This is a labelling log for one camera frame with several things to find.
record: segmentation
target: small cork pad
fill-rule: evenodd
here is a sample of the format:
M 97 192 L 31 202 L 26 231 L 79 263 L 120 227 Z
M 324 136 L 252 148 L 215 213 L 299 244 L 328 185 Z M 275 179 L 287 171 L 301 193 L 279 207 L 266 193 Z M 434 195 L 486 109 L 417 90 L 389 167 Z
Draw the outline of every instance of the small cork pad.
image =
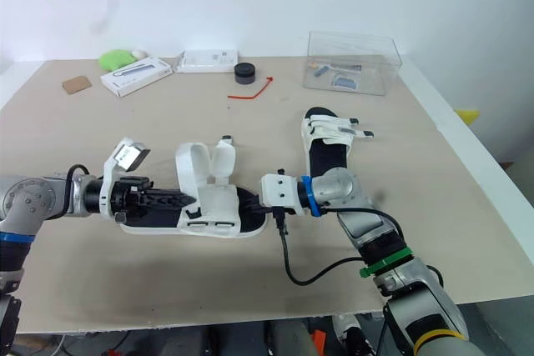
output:
M 73 93 L 80 92 L 91 87 L 91 82 L 87 77 L 80 75 L 79 77 L 62 82 L 61 85 L 63 86 L 63 89 L 65 89 L 66 93 L 72 95 Z

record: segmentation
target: green zip tie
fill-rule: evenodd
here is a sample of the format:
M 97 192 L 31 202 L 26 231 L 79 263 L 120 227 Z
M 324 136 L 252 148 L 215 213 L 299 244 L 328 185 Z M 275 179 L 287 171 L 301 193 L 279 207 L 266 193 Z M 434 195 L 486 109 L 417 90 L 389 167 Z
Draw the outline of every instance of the green zip tie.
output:
M 396 261 L 401 260 L 402 258 L 405 258 L 406 256 L 410 256 L 412 254 L 411 249 L 407 246 L 398 252 L 395 252 L 393 254 L 390 254 L 387 258 L 383 258 L 382 260 L 372 264 L 369 267 L 363 267 L 360 270 L 360 276 L 362 278 L 370 277 L 372 274 L 376 273 L 378 270 L 382 270 L 384 267 L 387 267 L 390 264 L 393 264 Z

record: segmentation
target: yellow object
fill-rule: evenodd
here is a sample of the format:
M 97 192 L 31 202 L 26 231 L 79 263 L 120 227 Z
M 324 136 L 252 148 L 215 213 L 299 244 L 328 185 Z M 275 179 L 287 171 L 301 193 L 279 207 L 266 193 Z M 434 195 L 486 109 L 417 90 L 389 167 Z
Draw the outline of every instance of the yellow object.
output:
M 414 345 L 414 356 L 417 356 L 417 352 L 419 352 L 419 348 L 427 341 L 434 337 L 457 337 L 459 339 L 463 339 L 464 341 L 467 341 L 467 338 L 464 337 L 461 333 L 458 333 L 457 331 L 451 331 L 450 329 L 434 329 L 432 331 L 429 331 L 428 333 L 425 333 L 417 339 L 416 344 Z
M 481 112 L 478 110 L 455 110 L 455 112 L 466 125 L 473 124 L 478 116 L 481 115 Z

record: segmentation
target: blue ring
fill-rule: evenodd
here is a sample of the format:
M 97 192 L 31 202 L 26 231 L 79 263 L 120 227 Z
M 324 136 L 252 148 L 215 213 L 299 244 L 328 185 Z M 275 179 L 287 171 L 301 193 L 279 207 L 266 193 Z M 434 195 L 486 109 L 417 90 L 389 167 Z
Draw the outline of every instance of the blue ring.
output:
M 307 175 L 302 176 L 302 183 L 306 189 L 306 196 L 308 197 L 308 202 L 310 203 L 311 215 L 314 217 L 320 217 L 319 206 L 314 198 L 314 191 L 311 189 L 311 177 Z
M 32 243 L 35 235 L 22 235 L 20 233 L 0 233 L 0 241 Z

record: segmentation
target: white product box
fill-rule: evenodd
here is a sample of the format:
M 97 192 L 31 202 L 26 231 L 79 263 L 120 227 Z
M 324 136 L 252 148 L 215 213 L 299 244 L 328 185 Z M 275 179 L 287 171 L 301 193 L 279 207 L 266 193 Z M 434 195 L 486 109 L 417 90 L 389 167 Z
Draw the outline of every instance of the white product box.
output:
M 173 69 L 163 60 L 149 57 L 100 77 L 102 84 L 120 98 L 167 77 Z
M 186 50 L 176 62 L 176 73 L 232 73 L 237 50 Z

